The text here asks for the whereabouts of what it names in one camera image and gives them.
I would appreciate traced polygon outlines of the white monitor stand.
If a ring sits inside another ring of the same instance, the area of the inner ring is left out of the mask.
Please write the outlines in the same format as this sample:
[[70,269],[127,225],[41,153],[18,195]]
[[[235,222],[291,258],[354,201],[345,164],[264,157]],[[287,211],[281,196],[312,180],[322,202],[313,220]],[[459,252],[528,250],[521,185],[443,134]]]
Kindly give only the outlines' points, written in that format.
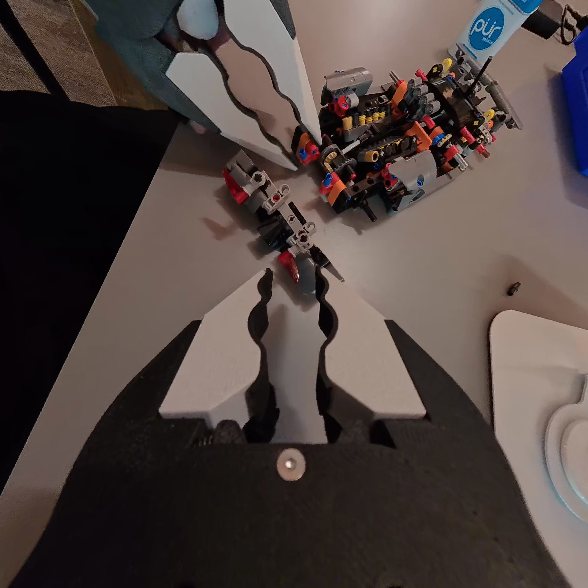
[[587,329],[504,311],[489,339],[495,433],[520,487],[587,523]]

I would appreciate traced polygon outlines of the person's dark clothing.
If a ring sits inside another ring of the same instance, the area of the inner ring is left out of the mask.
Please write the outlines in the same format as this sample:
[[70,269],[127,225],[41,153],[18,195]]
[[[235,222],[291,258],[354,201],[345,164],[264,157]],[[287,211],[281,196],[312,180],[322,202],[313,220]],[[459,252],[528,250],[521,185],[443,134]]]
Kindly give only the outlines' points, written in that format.
[[1,489],[180,121],[1,92]]

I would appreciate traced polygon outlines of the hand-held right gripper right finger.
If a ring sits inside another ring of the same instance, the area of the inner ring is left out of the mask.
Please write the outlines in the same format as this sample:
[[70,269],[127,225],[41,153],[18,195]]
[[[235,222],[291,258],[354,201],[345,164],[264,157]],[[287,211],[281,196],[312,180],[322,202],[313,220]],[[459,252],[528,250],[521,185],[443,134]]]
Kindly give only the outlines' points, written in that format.
[[319,328],[316,401],[327,442],[370,441],[375,424],[419,420],[426,408],[385,317],[356,291],[315,271]]

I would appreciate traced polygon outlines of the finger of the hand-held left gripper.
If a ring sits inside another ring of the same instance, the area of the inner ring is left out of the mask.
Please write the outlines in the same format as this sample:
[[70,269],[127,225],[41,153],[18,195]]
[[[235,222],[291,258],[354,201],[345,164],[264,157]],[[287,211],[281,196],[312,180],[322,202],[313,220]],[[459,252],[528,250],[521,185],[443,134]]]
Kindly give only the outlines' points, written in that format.
[[221,1],[223,20],[239,48],[264,63],[273,88],[299,125],[321,140],[318,113],[288,1]]
[[228,74],[213,54],[179,52],[166,76],[222,136],[283,168],[297,170],[281,143],[261,128],[257,114],[235,98]]

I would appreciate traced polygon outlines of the small grey lego subassembly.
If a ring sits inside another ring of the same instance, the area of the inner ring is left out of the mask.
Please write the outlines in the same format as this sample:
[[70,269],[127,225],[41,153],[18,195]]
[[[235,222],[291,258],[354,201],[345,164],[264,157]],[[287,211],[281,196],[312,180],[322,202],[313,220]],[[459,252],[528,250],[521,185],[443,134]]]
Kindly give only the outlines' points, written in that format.
[[258,219],[261,239],[278,253],[279,263],[294,283],[300,280],[298,259],[310,259],[314,266],[345,281],[315,243],[317,225],[298,210],[289,185],[274,184],[244,150],[226,163],[222,174],[233,200]]

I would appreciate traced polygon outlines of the white blue-label mint pouch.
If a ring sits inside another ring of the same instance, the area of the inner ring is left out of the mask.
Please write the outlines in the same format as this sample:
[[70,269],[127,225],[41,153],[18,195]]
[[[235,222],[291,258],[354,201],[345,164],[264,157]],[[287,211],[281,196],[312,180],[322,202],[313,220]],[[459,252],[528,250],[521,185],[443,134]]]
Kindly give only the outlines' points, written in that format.
[[470,17],[456,44],[447,51],[458,58],[458,48],[466,59],[483,65],[495,56],[541,1],[483,1]]

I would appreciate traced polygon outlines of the black power adapter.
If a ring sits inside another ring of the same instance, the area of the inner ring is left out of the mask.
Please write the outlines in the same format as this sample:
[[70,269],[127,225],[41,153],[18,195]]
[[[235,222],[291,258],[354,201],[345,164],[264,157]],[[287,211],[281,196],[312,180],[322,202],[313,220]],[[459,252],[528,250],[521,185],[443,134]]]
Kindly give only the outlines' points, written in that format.
[[544,40],[555,38],[562,45],[569,46],[587,28],[587,15],[582,15],[569,4],[543,1],[521,27]]

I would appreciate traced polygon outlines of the blue plastic bin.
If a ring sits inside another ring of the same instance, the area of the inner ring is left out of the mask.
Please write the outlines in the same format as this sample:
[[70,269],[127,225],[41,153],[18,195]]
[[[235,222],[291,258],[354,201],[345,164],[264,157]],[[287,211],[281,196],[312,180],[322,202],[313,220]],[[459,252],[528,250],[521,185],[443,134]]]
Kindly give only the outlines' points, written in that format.
[[562,80],[577,169],[587,177],[587,27],[579,33],[574,46],[576,55],[563,68]]

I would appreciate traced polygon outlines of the multicoloured lego car chassis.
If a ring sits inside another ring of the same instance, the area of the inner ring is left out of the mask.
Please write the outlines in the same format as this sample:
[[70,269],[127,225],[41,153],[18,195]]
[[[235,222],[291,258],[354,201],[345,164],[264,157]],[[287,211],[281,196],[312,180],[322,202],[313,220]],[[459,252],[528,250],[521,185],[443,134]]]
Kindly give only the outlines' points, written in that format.
[[498,130],[523,129],[486,73],[491,58],[477,64],[465,49],[459,44],[455,58],[408,80],[391,71],[378,92],[364,68],[325,77],[319,139],[299,125],[291,147],[301,164],[319,165],[319,192],[336,213],[359,208],[374,222],[369,199],[378,196],[387,214],[397,214],[465,172],[468,156],[489,158]]

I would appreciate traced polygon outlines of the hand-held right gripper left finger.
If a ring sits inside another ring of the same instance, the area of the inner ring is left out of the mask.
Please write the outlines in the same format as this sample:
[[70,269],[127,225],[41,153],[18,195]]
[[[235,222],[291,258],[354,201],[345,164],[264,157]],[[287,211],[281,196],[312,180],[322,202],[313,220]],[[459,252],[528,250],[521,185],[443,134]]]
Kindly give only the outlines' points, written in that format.
[[246,440],[272,440],[279,409],[262,342],[273,272],[261,270],[200,321],[159,407],[167,419],[237,423]]

